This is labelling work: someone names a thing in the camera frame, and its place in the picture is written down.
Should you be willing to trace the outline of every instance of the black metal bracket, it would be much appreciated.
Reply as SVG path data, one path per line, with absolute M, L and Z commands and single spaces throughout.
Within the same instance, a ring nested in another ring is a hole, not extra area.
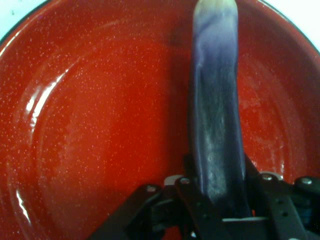
M 89 239 L 160 240 L 178 226 L 184 240 L 320 240 L 319 178 L 304 176 L 291 185 L 260 174 L 248 157 L 246 172 L 254 217 L 222 219 L 189 171 L 164 188 L 140 186 Z

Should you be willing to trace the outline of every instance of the red surface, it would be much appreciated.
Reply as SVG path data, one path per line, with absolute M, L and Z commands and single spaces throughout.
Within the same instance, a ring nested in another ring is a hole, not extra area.
M 138 185 L 183 174 L 194 4 L 55 1 L 2 43 L 1 238 L 84 239 Z M 320 176 L 319 54 L 262 3 L 238 7 L 245 151 L 289 182 Z

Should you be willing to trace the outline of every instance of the white background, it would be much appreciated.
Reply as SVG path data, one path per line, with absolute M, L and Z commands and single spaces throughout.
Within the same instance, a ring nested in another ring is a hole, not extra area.
M 45 0 L 0 0 L 0 39 L 21 18 L 43 2 Z M 265 0 L 265 2 L 290 19 L 320 52 L 320 0 Z

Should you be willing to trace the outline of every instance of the eggplant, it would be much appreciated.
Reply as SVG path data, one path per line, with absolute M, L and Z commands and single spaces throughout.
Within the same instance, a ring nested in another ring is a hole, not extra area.
M 189 132 L 200 191 L 223 218 L 251 216 L 240 126 L 238 9 L 199 0 L 193 13 Z

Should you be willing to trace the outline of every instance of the screw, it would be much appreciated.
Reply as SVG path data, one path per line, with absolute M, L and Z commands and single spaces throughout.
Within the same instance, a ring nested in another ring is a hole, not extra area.
M 303 184 L 307 184 L 307 185 L 312 184 L 312 180 L 311 180 L 310 178 L 307 178 L 307 177 L 301 178 L 301 182 L 302 182 Z
M 154 193 L 155 191 L 156 191 L 157 189 L 156 189 L 156 187 L 154 187 L 154 186 L 147 186 L 146 187 L 146 191 L 148 192 L 148 193 Z
M 197 238 L 197 235 L 196 235 L 195 231 L 192 231 L 191 234 L 190 234 L 190 236 L 191 236 L 193 239 Z
M 266 180 L 266 181 L 272 180 L 272 176 L 268 173 L 263 173 L 261 176 L 263 180 Z
M 190 180 L 189 180 L 188 178 L 186 178 L 186 177 L 183 177 L 183 178 L 180 179 L 180 183 L 182 183 L 182 184 L 189 184 L 189 183 L 190 183 Z

